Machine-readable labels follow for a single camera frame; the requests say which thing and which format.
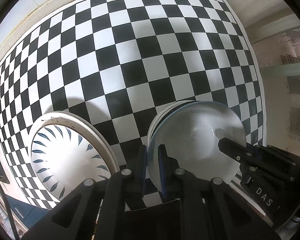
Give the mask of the white bowl dark rim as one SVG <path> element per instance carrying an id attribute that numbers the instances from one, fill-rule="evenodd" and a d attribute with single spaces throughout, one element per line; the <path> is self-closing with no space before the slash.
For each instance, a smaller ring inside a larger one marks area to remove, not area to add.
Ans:
<path id="1" fill-rule="evenodd" d="M 158 147 L 164 144 L 167 155 L 179 167 L 197 178 L 221 178 L 230 183 L 239 163 L 222 153 L 218 142 L 228 138 L 246 146 L 246 134 L 239 116 L 229 107 L 213 101 L 195 101 L 170 114 L 155 130 L 147 146 L 147 168 L 154 186 L 161 191 Z"/>

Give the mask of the white plate small floral print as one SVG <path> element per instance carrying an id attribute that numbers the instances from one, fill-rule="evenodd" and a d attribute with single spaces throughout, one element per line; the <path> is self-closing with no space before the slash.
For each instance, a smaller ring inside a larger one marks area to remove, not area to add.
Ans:
<path id="1" fill-rule="evenodd" d="M 86 179 L 106 180 L 120 169 L 102 134 L 68 112 L 46 113 L 33 123 L 28 153 L 39 181 L 57 200 Z"/>

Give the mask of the white plate blue leaf pattern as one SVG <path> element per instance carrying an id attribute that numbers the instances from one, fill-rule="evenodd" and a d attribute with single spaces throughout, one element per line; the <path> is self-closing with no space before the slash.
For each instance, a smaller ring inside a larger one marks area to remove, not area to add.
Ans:
<path id="1" fill-rule="evenodd" d="M 33 137 L 33 170 L 58 200 L 62 200 L 86 179 L 96 182 L 111 172 L 94 146 L 81 134 L 62 125 L 46 125 Z"/>

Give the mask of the checkered black white mat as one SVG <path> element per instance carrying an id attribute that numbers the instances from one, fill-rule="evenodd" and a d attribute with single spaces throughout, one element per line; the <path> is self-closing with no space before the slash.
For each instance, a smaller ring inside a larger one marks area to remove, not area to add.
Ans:
<path id="1" fill-rule="evenodd" d="M 90 122 L 120 166 L 146 141 L 157 113 L 179 100 L 215 101 L 263 144 L 264 96 L 251 46 L 226 0 L 77 0 L 36 23 L 0 61 L 0 143 L 17 188 L 50 209 L 53 193 L 27 152 L 50 111 Z"/>

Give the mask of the white bowl red flowers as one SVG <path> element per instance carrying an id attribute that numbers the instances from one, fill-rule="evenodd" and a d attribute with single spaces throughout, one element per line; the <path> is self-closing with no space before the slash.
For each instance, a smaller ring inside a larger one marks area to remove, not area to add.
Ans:
<path id="1" fill-rule="evenodd" d="M 160 124 L 174 111 L 179 109 L 180 107 L 183 107 L 186 104 L 193 103 L 195 100 L 181 100 L 176 101 L 174 103 L 170 103 L 168 106 L 163 108 L 153 119 L 153 121 L 150 124 L 150 127 L 148 129 L 147 133 L 147 146 L 149 146 L 151 137 L 154 134 L 155 130 L 160 126 Z"/>

